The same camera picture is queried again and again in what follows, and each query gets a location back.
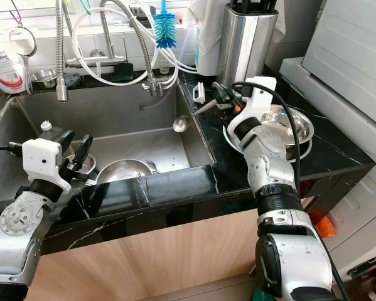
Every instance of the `stainless steel bowl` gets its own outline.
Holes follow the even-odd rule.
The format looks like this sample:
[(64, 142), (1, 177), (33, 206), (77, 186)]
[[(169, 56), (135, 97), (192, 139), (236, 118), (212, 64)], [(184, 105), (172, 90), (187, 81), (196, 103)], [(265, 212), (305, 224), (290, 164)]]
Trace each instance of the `stainless steel bowl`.
[[(67, 157), (69, 161), (72, 161), (75, 155), (70, 155)], [(90, 174), (95, 169), (95, 157), (92, 155), (87, 155), (85, 162), (83, 162), (82, 168), (79, 169), (81, 174)]]
[[(299, 144), (311, 140), (314, 134), (312, 122), (301, 112), (290, 108), (293, 115), (296, 132), (298, 133)], [(270, 112), (263, 114), (261, 123), (266, 124), (276, 130), (281, 136), (285, 146), (294, 145), (294, 135), (289, 124), (288, 116), (282, 105), (271, 105)]]
[(56, 86), (56, 71), (54, 69), (40, 70), (30, 77), (31, 81), (42, 89), (51, 89)]
[(149, 176), (151, 168), (144, 162), (135, 159), (123, 159), (105, 166), (97, 176), (97, 184)]

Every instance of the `orange object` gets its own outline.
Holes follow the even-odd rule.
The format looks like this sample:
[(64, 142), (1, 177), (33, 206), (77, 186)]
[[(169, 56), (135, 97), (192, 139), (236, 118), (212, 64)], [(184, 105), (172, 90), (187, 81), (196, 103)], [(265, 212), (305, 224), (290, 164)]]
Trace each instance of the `orange object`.
[(322, 238), (333, 237), (337, 234), (336, 229), (334, 229), (333, 224), (327, 216), (323, 217), (320, 222), (316, 224), (316, 227)]

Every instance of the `black marble countertop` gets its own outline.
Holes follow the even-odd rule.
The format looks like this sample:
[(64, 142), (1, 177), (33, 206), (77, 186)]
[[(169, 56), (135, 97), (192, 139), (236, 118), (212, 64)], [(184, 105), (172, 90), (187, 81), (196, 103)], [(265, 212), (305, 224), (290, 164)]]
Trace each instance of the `black marble countertop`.
[[(275, 76), (268, 68), (264, 75)], [(212, 99), (213, 78), (180, 72), (179, 79), (192, 112), (198, 107), (192, 95), (198, 81), (205, 84), (206, 100)], [(276, 91), (314, 125), (312, 149), (301, 161), (301, 197), (315, 196), (306, 210), (317, 222), (375, 163), (281, 78)], [(215, 112), (195, 118), (214, 164), (73, 189), (57, 203), (58, 221), (46, 236), (44, 253), (256, 208), (245, 160), (224, 139)]]

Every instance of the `wooden cabinet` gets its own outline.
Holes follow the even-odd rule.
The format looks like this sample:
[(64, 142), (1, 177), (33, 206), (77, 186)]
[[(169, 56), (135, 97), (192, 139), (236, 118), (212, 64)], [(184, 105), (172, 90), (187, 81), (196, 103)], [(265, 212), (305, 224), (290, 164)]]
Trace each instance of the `wooden cabinet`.
[(246, 273), (257, 210), (41, 257), (26, 301), (133, 301)]

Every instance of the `cable connector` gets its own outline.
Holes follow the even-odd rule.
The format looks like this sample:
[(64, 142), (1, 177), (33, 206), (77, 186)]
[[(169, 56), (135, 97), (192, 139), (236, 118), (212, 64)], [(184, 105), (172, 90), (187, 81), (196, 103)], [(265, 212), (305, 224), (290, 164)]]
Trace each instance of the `cable connector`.
[(22, 145), (20, 143), (10, 142), (7, 148), (12, 155), (22, 158)]

